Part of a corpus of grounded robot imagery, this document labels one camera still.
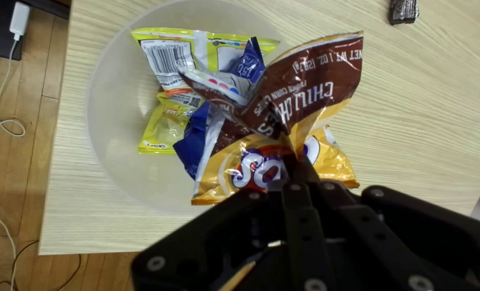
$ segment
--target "white bowl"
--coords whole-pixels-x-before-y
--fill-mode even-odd
[[[220,0],[172,2],[144,13],[105,49],[94,71],[87,125],[94,152],[120,189],[170,215],[188,215],[194,183],[176,156],[141,156],[138,143],[154,109],[157,81],[131,38],[144,26],[238,33],[280,39],[267,20]]]

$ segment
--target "black cable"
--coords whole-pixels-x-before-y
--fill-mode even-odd
[[[16,254],[16,257],[15,257],[15,261],[13,261],[13,264],[12,264],[12,274],[13,274],[13,270],[16,269],[16,264],[18,264],[20,256],[21,256],[26,249],[29,249],[31,246],[34,246],[34,244],[37,244],[37,243],[39,243],[39,241],[33,241],[33,243],[26,244],[26,246]],[[76,267],[76,270],[68,277],[68,280],[66,280],[63,285],[60,285],[58,288],[55,288],[55,291],[62,291],[63,288],[66,288],[66,286],[75,280],[75,277],[78,275],[79,269],[81,269],[81,254],[78,256],[78,267]],[[10,280],[3,280],[3,282],[0,282],[0,286],[3,286],[3,285],[12,286],[12,282],[10,282]]]

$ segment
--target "wooden table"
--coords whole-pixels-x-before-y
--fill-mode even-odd
[[[141,251],[184,219],[159,219],[115,189],[84,130],[91,73],[109,41],[160,0],[76,0],[41,254]],[[422,2],[412,26],[386,25],[388,0],[241,0],[290,44],[365,31],[364,80],[335,118],[362,188],[385,185],[471,214],[480,196],[480,2]]]

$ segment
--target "white cable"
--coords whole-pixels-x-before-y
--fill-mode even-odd
[[[12,70],[13,70],[13,54],[15,54],[15,49],[16,49],[18,41],[20,41],[20,36],[15,34],[15,42],[13,42],[13,46],[12,46],[12,50],[10,50],[10,67],[8,67],[8,71],[7,71],[7,75],[5,75],[5,78],[3,78],[3,81],[2,81],[2,84],[0,84],[0,101],[2,101],[3,91],[5,91],[7,84],[8,84],[8,80],[10,80],[10,76],[12,76]],[[15,131],[12,131],[12,130],[7,128],[7,125],[12,125],[12,123],[13,123],[15,126],[20,128],[18,133],[15,133]],[[24,138],[24,136],[28,135],[24,125],[23,125],[20,120],[15,120],[15,118],[8,118],[8,120],[2,120],[2,118],[0,118],[0,128],[2,128],[7,135],[10,135],[12,138]],[[10,291],[15,291],[15,278],[16,278],[16,244],[15,244],[15,241],[13,241],[13,236],[12,236],[12,233],[10,233],[10,228],[7,227],[7,223],[3,223],[2,219],[0,219],[0,227],[2,227],[3,232],[7,233],[7,236],[8,236],[8,240],[10,240],[12,253],[13,253],[13,262],[15,262],[15,264],[13,264],[13,267],[12,267]]]

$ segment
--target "floor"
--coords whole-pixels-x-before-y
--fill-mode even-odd
[[[41,236],[66,31],[66,21],[33,13],[23,62],[13,63],[0,102],[0,117],[18,118],[28,130],[24,138],[12,138],[0,130],[0,217],[18,251]],[[0,59],[0,84],[7,70],[8,60]],[[58,290],[79,264],[76,277],[62,290],[131,290],[131,259],[133,254],[39,257],[33,244],[18,259],[16,283],[20,291]],[[0,282],[10,278],[10,270],[12,248],[0,227]]]

